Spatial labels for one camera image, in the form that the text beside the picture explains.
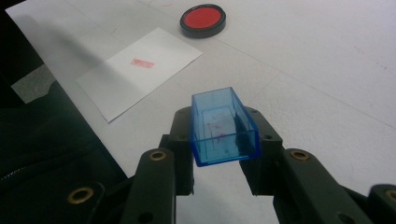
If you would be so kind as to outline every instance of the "red mark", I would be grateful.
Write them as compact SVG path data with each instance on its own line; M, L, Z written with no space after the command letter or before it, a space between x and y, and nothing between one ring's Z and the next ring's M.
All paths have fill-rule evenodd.
M216 143L220 143L222 141L222 137L225 136L226 134L220 133L220 134L217 134L216 136L213 136L212 128L221 129L221 126L218 124L211 124L211 123L207 123L207 126L209 127L210 136L216 138Z
M142 60L138 60L138 59L133 59L131 61L131 64L135 65L135 66L139 66L139 67L145 67L145 68L152 68L152 66L154 66L154 63L146 62L146 61L142 61Z

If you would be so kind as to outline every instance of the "white table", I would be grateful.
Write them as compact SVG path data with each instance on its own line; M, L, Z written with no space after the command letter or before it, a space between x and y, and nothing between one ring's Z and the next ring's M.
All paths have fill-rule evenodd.
M233 86L285 147L316 155L340 184L365 195L396 184L395 1L212 1L225 29L188 39L178 20L202 3L28 0L7 12L127 175L192 94ZM107 123L76 79L157 27L204 55ZM195 194L177 198L178 223L277 223L238 162L194 176Z

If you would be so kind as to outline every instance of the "screw hole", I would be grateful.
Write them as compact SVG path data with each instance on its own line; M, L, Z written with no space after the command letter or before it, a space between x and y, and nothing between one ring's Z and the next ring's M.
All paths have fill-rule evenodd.
M355 224L355 220L353 220L352 217L345 215L343 213L338 214L338 219L340 219L340 221L342 221L345 224Z
M396 189L389 189L385 193L391 200L396 203Z
M161 161L161 160L165 159L165 157L166 157L166 154L159 150L153 151L153 152L151 152L151 154L149 154L149 158L152 161Z
M154 219L154 215L150 212L140 214L139 218L137 219L139 223L150 223Z
M84 187L73 190L67 197L67 201L71 204L85 203L93 195L93 189Z
M186 140L187 136L185 134L177 135L177 140Z
M303 151L292 151L290 155L297 161L308 161L309 155Z

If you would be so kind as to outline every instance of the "white paper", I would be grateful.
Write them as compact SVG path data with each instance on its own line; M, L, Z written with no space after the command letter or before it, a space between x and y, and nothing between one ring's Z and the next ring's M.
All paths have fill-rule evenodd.
M78 78L110 122L202 54L157 28Z

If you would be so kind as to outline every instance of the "blue cube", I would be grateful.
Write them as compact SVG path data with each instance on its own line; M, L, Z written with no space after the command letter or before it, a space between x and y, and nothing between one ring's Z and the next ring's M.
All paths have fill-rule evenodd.
M259 130L231 87L192 96L190 144L198 166L261 154Z

